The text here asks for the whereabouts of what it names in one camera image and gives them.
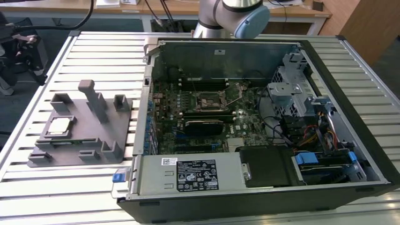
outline slotted metal table surface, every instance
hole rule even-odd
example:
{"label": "slotted metal table surface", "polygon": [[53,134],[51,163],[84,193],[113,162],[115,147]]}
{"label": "slotted metal table surface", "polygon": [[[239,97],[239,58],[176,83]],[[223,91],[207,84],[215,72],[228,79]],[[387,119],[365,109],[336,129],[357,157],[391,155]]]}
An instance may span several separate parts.
{"label": "slotted metal table surface", "polygon": [[[111,197],[111,177],[131,165],[140,100],[145,37],[188,38],[189,34],[81,32],[68,37],[0,154],[0,224],[137,224]],[[400,170],[400,102],[352,47],[335,37],[265,35],[307,39],[315,47],[397,170]],[[105,98],[125,94],[133,109],[125,158],[117,165],[29,168],[28,155],[51,115],[55,93],[83,98],[81,79],[96,82]],[[321,93],[323,85],[313,78]],[[400,192],[360,199],[336,210],[239,217],[176,224],[400,224]]]}

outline floor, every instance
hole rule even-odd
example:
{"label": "floor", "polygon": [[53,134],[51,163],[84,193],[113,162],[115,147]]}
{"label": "floor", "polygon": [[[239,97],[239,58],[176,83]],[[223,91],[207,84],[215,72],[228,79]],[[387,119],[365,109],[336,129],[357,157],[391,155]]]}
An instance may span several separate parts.
{"label": "floor", "polygon": [[[15,23],[21,18],[9,18],[9,22]],[[63,19],[64,26],[72,26],[79,23],[79,19]],[[53,21],[45,18],[32,19],[33,25],[53,25]],[[125,19],[91,19],[81,27],[85,31],[133,31],[141,32],[141,22],[139,20]],[[61,45],[67,39],[68,31],[61,30],[41,30],[39,35],[44,40],[47,54],[49,58],[48,67],[56,58]],[[400,38],[397,38],[392,46],[387,49],[379,62],[372,67],[379,74],[388,87],[400,98]],[[19,75],[20,81],[29,80],[25,74]],[[19,122],[20,116],[24,113],[25,107],[37,89],[37,84],[31,82],[19,82],[13,87],[15,94],[12,96],[0,95],[0,131],[11,132]],[[7,142],[7,136],[0,135],[0,149]]]}

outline table leg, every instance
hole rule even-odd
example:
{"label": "table leg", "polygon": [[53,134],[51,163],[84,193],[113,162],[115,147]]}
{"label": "table leg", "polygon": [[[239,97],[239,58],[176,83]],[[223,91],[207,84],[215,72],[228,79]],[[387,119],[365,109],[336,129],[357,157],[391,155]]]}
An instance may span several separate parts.
{"label": "table leg", "polygon": [[312,23],[307,35],[319,35],[320,29],[323,28],[323,25],[325,23],[327,18],[315,18],[315,22]]}
{"label": "table leg", "polygon": [[141,24],[143,24],[143,31],[144,32],[152,32],[151,20],[152,20],[151,15],[141,15]]}

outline wooden desk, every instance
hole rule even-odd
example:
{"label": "wooden desk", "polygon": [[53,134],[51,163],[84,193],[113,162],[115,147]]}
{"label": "wooden desk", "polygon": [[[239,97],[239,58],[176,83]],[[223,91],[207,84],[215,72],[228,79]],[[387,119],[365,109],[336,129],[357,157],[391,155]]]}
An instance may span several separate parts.
{"label": "wooden desk", "polygon": [[323,0],[333,12],[323,35],[343,35],[372,66],[400,33],[399,0]]}
{"label": "wooden desk", "polygon": [[[161,19],[167,19],[159,0],[148,0],[149,5]],[[41,0],[17,3],[1,3],[0,11],[9,17],[41,17],[41,18],[83,18],[89,0]],[[199,3],[179,0],[167,1],[175,19],[197,20]],[[320,12],[301,6],[287,7],[288,23],[311,23],[309,35],[317,35],[327,18],[328,11]],[[151,20],[153,16],[144,0],[137,5],[121,4],[119,8],[100,8],[93,10],[92,18],[141,19],[145,32],[152,32]],[[283,8],[271,9],[271,22],[285,22]]]}

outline power supply label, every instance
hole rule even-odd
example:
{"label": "power supply label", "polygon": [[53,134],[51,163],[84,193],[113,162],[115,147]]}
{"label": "power supply label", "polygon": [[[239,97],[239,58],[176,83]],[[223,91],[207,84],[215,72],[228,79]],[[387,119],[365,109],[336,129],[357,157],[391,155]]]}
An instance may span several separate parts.
{"label": "power supply label", "polygon": [[179,192],[219,190],[215,160],[179,161],[176,171]]}

